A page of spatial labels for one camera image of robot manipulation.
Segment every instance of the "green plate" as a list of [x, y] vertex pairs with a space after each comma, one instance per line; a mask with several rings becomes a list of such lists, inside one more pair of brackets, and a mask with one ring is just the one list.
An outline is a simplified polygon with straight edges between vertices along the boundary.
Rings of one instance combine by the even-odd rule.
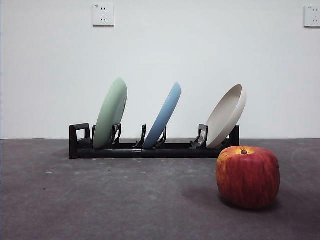
[[126, 83], [117, 78], [102, 104], [93, 135], [93, 148], [100, 149], [111, 141], [112, 126], [120, 124], [128, 97]]

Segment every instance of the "blue plate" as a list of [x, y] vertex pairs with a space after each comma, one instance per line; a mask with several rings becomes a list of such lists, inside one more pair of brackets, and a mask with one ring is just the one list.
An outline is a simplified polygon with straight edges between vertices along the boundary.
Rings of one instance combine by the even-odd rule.
[[144, 144], [142, 145], [143, 149], [153, 148], [158, 139], [160, 138], [162, 132], [167, 126], [172, 114], [175, 111], [175, 108], [178, 104], [179, 98], [181, 95], [181, 87], [179, 83], [175, 83], [169, 96], [167, 97], [164, 105], [162, 106], [161, 111], [159, 112], [158, 117], [156, 118]]

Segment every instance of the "white wall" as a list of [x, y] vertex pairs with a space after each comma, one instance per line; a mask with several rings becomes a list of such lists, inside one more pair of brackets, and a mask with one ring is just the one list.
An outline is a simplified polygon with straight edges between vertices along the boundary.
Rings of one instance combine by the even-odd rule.
[[114, 0], [115, 28], [93, 28], [94, 0], [2, 0], [1, 138], [68, 138], [94, 125], [114, 79], [124, 138], [151, 128], [182, 86], [169, 138], [197, 135], [233, 85], [247, 90], [242, 138], [320, 138], [318, 0]]

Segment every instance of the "wall socket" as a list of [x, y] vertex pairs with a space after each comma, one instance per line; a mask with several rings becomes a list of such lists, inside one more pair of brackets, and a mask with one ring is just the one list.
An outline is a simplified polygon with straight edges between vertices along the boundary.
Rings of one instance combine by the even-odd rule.
[[320, 5], [304, 6], [304, 27], [320, 28]]
[[113, 3], [95, 4], [92, 8], [94, 27], [115, 26], [115, 6]]

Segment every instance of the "plate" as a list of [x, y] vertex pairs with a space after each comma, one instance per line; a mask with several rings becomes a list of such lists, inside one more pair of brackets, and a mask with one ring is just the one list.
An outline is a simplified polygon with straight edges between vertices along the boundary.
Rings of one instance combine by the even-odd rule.
[[176, 82], [173, 85], [173, 88], [171, 89], [169, 96], [163, 104], [162, 109], [158, 114], [158, 117], [156, 118], [148, 136], [146, 137], [146, 140], [142, 145], [143, 149], [150, 149], [156, 145], [158, 139], [160, 138], [162, 132], [164, 131], [172, 114], [175, 111], [180, 95], [181, 87], [179, 83]]
[[208, 126], [208, 139], [206, 147], [218, 147], [232, 132], [239, 121], [247, 101], [247, 94], [241, 84], [231, 88], [210, 115]]
[[120, 124], [128, 97], [126, 83], [117, 78], [111, 85], [102, 104], [93, 135], [93, 148], [100, 149], [111, 141], [112, 127]]

